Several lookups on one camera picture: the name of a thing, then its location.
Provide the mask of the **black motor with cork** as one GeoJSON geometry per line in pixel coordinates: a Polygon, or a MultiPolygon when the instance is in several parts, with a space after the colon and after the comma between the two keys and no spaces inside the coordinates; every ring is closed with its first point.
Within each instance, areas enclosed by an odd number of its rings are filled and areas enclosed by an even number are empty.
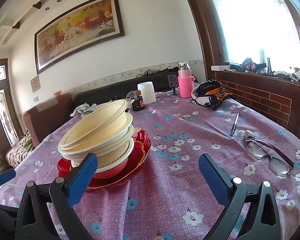
{"type": "Polygon", "coordinates": [[[145,104],[143,102],[143,97],[140,90],[135,90],[133,92],[133,111],[138,112],[145,109],[145,104]]]}

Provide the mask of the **white cloth gloves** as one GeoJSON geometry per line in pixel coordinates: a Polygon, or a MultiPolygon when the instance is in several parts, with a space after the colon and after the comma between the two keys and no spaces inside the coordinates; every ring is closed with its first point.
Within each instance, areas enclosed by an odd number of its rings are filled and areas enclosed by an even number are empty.
{"type": "Polygon", "coordinates": [[[96,109],[97,109],[97,105],[95,103],[93,103],[91,106],[87,103],[84,103],[76,107],[75,110],[70,114],[70,116],[71,117],[77,115],[86,116],[89,115],[90,113],[93,113],[96,109]]]}

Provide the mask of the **patterned blanket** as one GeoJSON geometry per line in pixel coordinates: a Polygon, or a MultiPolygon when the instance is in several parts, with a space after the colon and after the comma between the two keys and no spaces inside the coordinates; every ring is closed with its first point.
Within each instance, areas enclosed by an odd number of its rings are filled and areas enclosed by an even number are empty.
{"type": "Polygon", "coordinates": [[[27,131],[25,136],[7,152],[6,160],[8,165],[16,168],[33,150],[34,143],[30,132],[27,131]]]}

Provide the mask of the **pink sleeved bottle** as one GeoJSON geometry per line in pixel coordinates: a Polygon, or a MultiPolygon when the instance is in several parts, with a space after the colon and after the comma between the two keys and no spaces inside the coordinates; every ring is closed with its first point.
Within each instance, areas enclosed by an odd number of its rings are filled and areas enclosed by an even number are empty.
{"type": "Polygon", "coordinates": [[[192,75],[191,68],[188,62],[179,62],[178,83],[179,92],[182,98],[191,98],[192,90],[194,89],[195,78],[192,75]]]}

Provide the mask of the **brown sofa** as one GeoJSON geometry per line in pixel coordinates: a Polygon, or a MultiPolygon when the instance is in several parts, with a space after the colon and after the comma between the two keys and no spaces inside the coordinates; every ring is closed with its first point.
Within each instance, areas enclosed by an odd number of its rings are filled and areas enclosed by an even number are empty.
{"type": "Polygon", "coordinates": [[[69,93],[58,94],[23,114],[23,122],[35,147],[70,120],[71,104],[72,97],[69,93]]]}

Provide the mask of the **white plastic jar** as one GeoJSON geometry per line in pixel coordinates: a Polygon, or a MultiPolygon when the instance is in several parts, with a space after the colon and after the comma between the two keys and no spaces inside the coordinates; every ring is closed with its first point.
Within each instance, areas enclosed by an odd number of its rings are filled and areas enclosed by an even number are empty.
{"type": "Polygon", "coordinates": [[[153,82],[148,81],[148,82],[139,83],[137,85],[137,88],[138,90],[141,91],[144,104],[149,105],[156,101],[153,82]]]}

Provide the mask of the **white foam bowl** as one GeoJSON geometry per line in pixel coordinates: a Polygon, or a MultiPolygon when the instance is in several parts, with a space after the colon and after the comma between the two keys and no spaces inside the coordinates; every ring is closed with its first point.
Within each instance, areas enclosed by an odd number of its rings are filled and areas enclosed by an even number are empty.
{"type": "Polygon", "coordinates": [[[130,137],[117,149],[99,156],[98,168],[93,176],[95,179],[109,179],[118,175],[128,162],[128,157],[134,148],[134,139],[130,137]]]}

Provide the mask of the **black orange patterned scarf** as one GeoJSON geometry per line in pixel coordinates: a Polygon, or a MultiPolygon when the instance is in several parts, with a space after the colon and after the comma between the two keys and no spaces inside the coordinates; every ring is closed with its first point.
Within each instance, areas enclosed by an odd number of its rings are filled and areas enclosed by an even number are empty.
{"type": "Polygon", "coordinates": [[[224,86],[217,80],[207,80],[194,87],[191,101],[195,105],[216,110],[226,99],[234,99],[232,93],[227,93],[224,86]]]}

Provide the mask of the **framed horse painting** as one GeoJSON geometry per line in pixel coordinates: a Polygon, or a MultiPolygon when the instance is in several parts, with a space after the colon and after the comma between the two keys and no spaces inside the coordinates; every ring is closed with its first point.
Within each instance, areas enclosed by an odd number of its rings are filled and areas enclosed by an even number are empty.
{"type": "Polygon", "coordinates": [[[125,36],[119,0],[88,0],[53,19],[34,35],[36,72],[95,44],[125,36]]]}

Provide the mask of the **crumpled foil wrapper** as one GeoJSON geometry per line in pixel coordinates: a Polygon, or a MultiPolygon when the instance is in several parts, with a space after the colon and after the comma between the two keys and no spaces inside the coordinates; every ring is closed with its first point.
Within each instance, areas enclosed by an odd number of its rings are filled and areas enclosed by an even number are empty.
{"type": "Polygon", "coordinates": [[[236,130],[234,132],[234,135],[233,135],[233,137],[237,140],[244,140],[249,136],[256,138],[256,137],[258,137],[258,133],[257,132],[252,132],[250,130],[240,129],[240,130],[236,130]]]}

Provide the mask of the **red gold-rimmed plate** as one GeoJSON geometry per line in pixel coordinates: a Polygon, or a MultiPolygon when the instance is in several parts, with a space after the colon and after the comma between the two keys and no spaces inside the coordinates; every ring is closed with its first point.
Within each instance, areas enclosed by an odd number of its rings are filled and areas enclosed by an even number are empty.
{"type": "Polygon", "coordinates": [[[97,192],[103,189],[115,189],[134,178],[141,170],[147,155],[151,150],[151,140],[147,132],[139,131],[132,136],[134,139],[134,148],[128,157],[127,165],[116,176],[109,179],[93,178],[87,188],[87,192],[97,192]]]}

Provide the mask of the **purple framed eyeglasses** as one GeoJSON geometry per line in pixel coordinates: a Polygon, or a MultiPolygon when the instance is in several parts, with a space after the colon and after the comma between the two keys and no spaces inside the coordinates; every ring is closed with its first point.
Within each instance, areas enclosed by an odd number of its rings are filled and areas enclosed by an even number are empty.
{"type": "Polygon", "coordinates": [[[279,176],[289,175],[294,162],[273,144],[249,135],[244,137],[246,149],[256,159],[268,159],[269,168],[279,176]]]}

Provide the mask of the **cream bowl with tab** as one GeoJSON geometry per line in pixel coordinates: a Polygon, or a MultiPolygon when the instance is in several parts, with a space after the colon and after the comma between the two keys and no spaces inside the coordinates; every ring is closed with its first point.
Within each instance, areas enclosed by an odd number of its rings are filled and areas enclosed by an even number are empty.
{"type": "Polygon", "coordinates": [[[61,142],[59,142],[57,147],[58,152],[63,158],[73,161],[83,160],[88,153],[94,153],[99,157],[113,152],[128,143],[132,135],[141,131],[141,128],[132,125],[133,116],[130,113],[126,113],[126,118],[127,121],[123,127],[109,137],[105,138],[103,135],[106,133],[99,132],[97,135],[84,139],[77,146],[69,150],[62,149],[61,142]]]}

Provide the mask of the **black phone stand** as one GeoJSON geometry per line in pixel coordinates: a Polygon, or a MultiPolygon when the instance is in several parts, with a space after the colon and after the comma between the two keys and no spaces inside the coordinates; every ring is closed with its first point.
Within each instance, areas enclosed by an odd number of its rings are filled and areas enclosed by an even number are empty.
{"type": "Polygon", "coordinates": [[[168,75],[167,79],[169,87],[172,89],[172,94],[176,95],[176,88],[179,86],[178,76],[176,74],[168,75]]]}

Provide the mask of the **cream disposable bowl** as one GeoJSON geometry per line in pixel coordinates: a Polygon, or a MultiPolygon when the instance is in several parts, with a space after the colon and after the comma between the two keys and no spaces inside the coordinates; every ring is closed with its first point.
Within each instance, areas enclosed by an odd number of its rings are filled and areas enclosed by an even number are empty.
{"type": "Polygon", "coordinates": [[[103,136],[107,138],[119,131],[127,121],[126,109],[132,102],[132,100],[121,99],[103,104],[66,132],[60,140],[62,149],[72,149],[84,139],[97,135],[99,132],[105,132],[103,136]]]}

